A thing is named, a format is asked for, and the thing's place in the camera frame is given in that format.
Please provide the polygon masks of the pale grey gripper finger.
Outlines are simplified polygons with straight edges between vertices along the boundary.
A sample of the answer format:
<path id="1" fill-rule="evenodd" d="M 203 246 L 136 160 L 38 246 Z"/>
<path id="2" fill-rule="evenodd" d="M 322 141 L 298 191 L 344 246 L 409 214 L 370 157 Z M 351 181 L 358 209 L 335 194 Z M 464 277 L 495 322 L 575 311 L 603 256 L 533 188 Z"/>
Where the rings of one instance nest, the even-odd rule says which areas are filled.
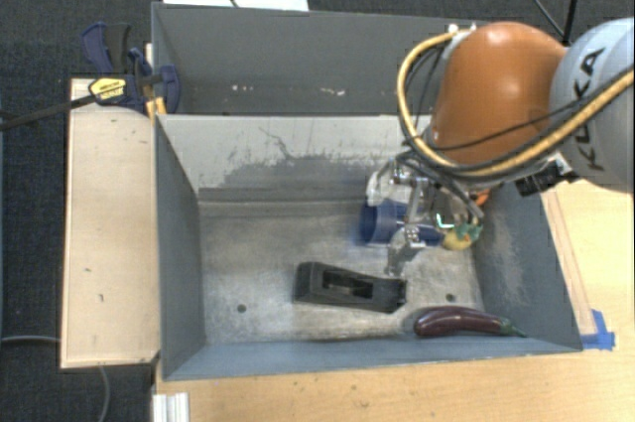
<path id="1" fill-rule="evenodd" d="M 406 264 L 415 259 L 425 247 L 426 243 L 421 240 L 418 226 L 403 226 L 396 238 L 396 271 L 402 272 Z"/>
<path id="2" fill-rule="evenodd" d="M 406 252 L 408 240 L 404 230 L 396 231 L 388 243 L 387 265 L 385 272 L 388 275 L 400 275 L 403 270 L 404 253 Z"/>

